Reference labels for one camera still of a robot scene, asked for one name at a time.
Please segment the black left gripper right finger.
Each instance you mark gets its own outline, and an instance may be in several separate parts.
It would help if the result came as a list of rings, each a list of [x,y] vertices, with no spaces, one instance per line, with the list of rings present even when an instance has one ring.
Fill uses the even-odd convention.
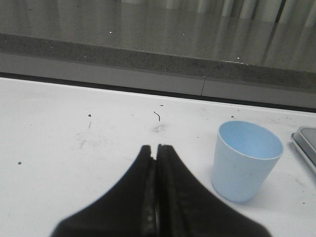
[[[158,146],[156,167],[161,237],[271,235],[264,226],[213,195],[187,169],[172,146]]]

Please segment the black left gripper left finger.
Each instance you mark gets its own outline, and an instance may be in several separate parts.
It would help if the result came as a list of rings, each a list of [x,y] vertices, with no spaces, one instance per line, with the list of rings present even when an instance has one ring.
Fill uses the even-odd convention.
[[[156,162],[142,146],[126,173],[102,197],[62,220],[53,237],[155,237]]]

